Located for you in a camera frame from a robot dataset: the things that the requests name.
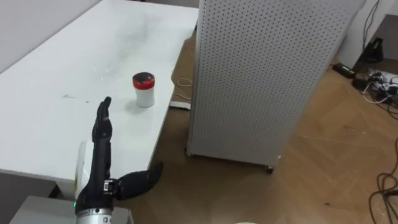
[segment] red lid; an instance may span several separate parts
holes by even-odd
[[[132,85],[138,90],[148,90],[155,86],[155,76],[149,72],[140,72],[132,77]]]

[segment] robotic hand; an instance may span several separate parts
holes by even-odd
[[[111,178],[110,104],[111,98],[106,97],[97,110],[92,132],[94,149],[90,178],[75,204],[77,224],[110,224],[113,198],[125,200],[144,194],[154,187],[162,175],[163,164],[160,163],[151,170],[132,172],[117,180]]]

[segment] wall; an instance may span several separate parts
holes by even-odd
[[[0,73],[99,0],[0,0]]]
[[[367,0],[364,7],[358,12],[353,23],[347,30],[346,38],[340,45],[337,57],[343,64],[353,67],[362,52],[363,28],[365,20],[377,0]],[[384,19],[384,16],[391,10],[396,0],[380,0],[379,7],[374,15],[374,21],[368,32],[368,39],[373,36],[376,29]]]

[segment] black cable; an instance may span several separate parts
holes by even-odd
[[[383,198],[383,202],[384,202],[384,206],[386,208],[389,223],[392,223],[391,212],[394,214],[395,218],[398,220],[398,214],[389,201],[390,195],[398,195],[398,189],[397,189],[398,180],[396,177],[393,176],[398,168],[398,138],[396,138],[396,141],[395,141],[395,153],[396,153],[396,163],[394,165],[394,168],[391,170],[390,173],[381,173],[381,174],[377,175],[376,182],[377,182],[378,191],[373,192],[369,196],[369,200],[368,200],[369,212],[371,214],[372,221],[375,224],[377,224],[377,222],[376,222],[376,219],[373,214],[372,198],[377,194],[380,194],[381,197]],[[386,180],[387,179],[391,179],[394,181],[394,185],[392,187],[386,188]]]
[[[365,20],[365,24],[364,24],[364,27],[363,27],[362,50],[365,50],[366,39],[368,38],[368,31],[369,31],[369,28],[372,26],[373,19],[374,19],[374,13],[376,12],[377,8],[379,7],[379,3],[380,3],[380,0],[377,0],[377,2],[373,5],[371,11],[369,12],[369,14],[368,14],[368,16],[367,16],[367,18]]]

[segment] pegboard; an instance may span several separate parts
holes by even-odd
[[[201,0],[188,152],[274,166],[363,0]]]

